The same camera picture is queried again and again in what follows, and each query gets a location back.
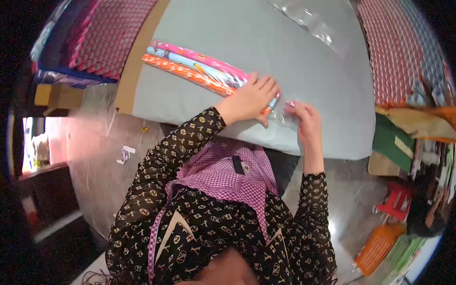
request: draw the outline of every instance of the orange basket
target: orange basket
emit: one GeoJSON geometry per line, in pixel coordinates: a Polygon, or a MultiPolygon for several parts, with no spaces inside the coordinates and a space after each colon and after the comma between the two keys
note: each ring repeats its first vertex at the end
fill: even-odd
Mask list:
{"type": "Polygon", "coordinates": [[[385,259],[398,237],[404,234],[406,228],[402,223],[378,226],[366,246],[355,259],[364,276],[369,276],[385,259]]]}

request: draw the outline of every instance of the tiled floor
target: tiled floor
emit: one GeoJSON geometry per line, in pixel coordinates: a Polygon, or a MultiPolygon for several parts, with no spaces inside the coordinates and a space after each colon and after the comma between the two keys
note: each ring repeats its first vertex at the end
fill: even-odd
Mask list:
{"type": "MultiPolygon", "coordinates": [[[[65,139],[78,202],[86,220],[105,238],[115,214],[124,201],[137,164],[147,150],[163,138],[156,122],[118,114],[114,108],[115,85],[95,86],[84,91],[81,109],[61,118],[55,128],[65,139]],[[124,145],[136,149],[124,165],[124,145]]],[[[329,189],[329,226],[336,250],[339,284],[358,277],[353,258],[380,221],[372,206],[385,196],[385,181],[366,171],[367,159],[360,161],[325,160],[329,189]]],[[[296,211],[302,174],[298,164],[283,200],[296,211]]]]}

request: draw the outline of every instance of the pink gingham scarf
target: pink gingham scarf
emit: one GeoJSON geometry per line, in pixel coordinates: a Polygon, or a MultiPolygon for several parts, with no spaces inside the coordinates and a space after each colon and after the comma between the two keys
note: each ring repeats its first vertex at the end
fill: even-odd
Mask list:
{"type": "MultiPolygon", "coordinates": [[[[172,189],[175,184],[196,188],[216,199],[238,201],[251,206],[257,213],[266,244],[269,242],[264,217],[264,200],[266,190],[277,195],[277,184],[269,159],[261,146],[232,139],[210,141],[181,167],[177,179],[166,185],[168,203],[175,194],[172,189]],[[234,171],[234,155],[238,155],[241,161],[248,165],[249,171],[244,170],[245,175],[236,174],[234,171]]],[[[150,284],[154,277],[158,226],[165,211],[166,207],[163,207],[150,231],[147,269],[150,284]]]]}

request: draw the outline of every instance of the stack of wrapping paper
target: stack of wrapping paper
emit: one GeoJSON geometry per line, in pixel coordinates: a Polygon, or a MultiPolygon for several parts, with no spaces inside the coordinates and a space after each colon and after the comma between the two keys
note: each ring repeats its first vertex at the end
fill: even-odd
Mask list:
{"type": "MultiPolygon", "coordinates": [[[[152,41],[143,61],[223,97],[232,95],[250,79],[249,74],[225,62],[160,41],[152,41]]],[[[280,92],[263,110],[263,114],[268,115],[279,98],[280,92]]]]}

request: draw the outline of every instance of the orange wrapping paper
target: orange wrapping paper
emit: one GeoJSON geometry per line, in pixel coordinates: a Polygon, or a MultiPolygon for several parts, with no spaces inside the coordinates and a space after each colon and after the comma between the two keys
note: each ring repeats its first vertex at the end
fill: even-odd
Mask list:
{"type": "Polygon", "coordinates": [[[233,87],[223,84],[217,80],[214,80],[209,76],[202,74],[201,72],[171,62],[167,59],[156,57],[150,54],[145,54],[143,55],[142,60],[149,65],[158,67],[169,73],[182,77],[183,79],[186,79],[190,82],[196,83],[206,89],[209,89],[222,97],[227,97],[236,92],[236,89],[234,89],[233,87]]]}

